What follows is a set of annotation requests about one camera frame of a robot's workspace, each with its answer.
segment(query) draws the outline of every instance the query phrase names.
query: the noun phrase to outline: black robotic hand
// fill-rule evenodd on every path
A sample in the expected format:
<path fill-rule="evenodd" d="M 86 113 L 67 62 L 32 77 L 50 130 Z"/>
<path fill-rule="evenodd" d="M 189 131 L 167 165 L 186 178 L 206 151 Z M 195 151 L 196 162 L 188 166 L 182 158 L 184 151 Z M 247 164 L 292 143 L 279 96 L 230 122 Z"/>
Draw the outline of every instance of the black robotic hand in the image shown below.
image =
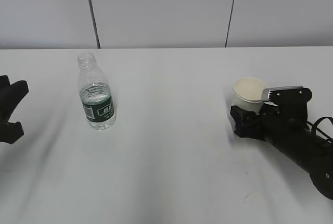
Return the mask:
<path fill-rule="evenodd" d="M 16 106 L 29 92 L 26 81 L 10 84 L 7 76 L 0 76 L 0 142 L 13 144 L 24 135 L 20 122 L 9 123 Z"/>

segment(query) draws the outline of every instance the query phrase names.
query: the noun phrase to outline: water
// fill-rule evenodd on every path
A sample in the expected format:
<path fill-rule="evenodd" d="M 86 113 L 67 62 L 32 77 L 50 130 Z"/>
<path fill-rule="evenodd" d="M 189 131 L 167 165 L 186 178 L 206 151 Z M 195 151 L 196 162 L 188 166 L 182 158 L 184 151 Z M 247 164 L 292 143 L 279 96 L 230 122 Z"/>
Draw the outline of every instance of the water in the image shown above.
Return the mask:
<path fill-rule="evenodd" d="M 106 83 L 95 83 L 85 86 L 80 91 L 80 98 L 82 103 L 86 106 L 84 107 L 86 115 L 92 116 L 93 118 L 96 116 L 95 120 L 98 117 L 100 118 L 100 116 L 98 116 L 97 114 L 97 110 L 100 113 L 102 112 L 101 110 L 104 109 L 104 112 L 102 112 L 102 115 L 104 117 L 105 115 L 107 115 L 105 111 L 109 114 L 112 114 L 112 111 L 114 111 L 113 104 L 111 104 L 112 107 L 108 107 L 108 105 L 110 105 L 108 102 L 111 98 L 111 92 L 109 85 Z M 89 120 L 88 118 L 88 123 L 92 128 L 102 130 L 112 126 L 115 120 L 116 112 L 114 112 L 113 116 L 111 116 L 111 118 L 107 119 L 106 121 L 93 122 L 93 120 Z"/>

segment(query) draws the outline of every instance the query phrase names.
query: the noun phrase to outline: cup rim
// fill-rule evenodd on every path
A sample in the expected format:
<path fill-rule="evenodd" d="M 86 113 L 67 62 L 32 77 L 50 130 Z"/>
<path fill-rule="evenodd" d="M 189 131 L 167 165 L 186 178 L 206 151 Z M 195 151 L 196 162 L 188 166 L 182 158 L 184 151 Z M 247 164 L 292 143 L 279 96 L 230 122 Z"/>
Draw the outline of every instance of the cup rim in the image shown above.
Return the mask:
<path fill-rule="evenodd" d="M 250 78 L 250 79 L 257 80 L 257 81 L 261 82 L 262 84 L 264 84 L 264 85 L 266 86 L 266 88 L 268 87 L 267 84 L 266 84 L 265 82 L 263 82 L 262 80 L 260 80 L 260 79 L 258 79 L 258 78 L 255 78 L 255 77 L 241 77 L 241 78 L 239 78 L 236 82 L 234 82 L 233 90 L 234 90 L 235 95 L 236 95 L 239 99 L 241 99 L 241 100 L 243 100 L 243 101 L 245 101 L 245 102 L 248 102 L 248 103 L 262 103 L 262 100 L 261 100 L 261 99 L 259 99 L 259 100 L 250 100 L 250 99 L 246 99 L 246 98 L 242 97 L 241 95 L 239 95 L 239 94 L 236 92 L 236 89 L 235 89 L 235 85 L 236 85 L 236 83 L 237 83 L 238 81 L 240 81 L 240 80 L 242 80 L 242 79 L 246 79 L 246 78 Z"/>

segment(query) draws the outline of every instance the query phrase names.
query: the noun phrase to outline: plastic water bottle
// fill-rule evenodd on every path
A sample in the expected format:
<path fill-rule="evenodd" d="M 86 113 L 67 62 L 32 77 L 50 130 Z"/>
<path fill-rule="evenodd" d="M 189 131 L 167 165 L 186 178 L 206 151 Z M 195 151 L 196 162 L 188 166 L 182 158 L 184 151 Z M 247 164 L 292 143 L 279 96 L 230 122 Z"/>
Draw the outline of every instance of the plastic water bottle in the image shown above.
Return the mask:
<path fill-rule="evenodd" d="M 93 129 L 107 129 L 116 120 L 108 79 L 92 53 L 81 53 L 78 62 L 79 94 L 88 123 Z"/>

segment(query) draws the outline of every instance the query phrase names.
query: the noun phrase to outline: paper cup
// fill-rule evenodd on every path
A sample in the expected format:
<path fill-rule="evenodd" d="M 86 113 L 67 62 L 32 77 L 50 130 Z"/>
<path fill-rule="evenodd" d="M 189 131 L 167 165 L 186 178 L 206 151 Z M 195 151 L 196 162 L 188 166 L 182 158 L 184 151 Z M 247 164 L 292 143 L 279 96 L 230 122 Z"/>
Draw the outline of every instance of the paper cup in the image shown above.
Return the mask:
<path fill-rule="evenodd" d="M 267 88 L 267 85 L 257 78 L 240 78 L 234 83 L 233 105 L 247 111 L 259 113 L 263 105 L 261 94 L 265 88 Z"/>

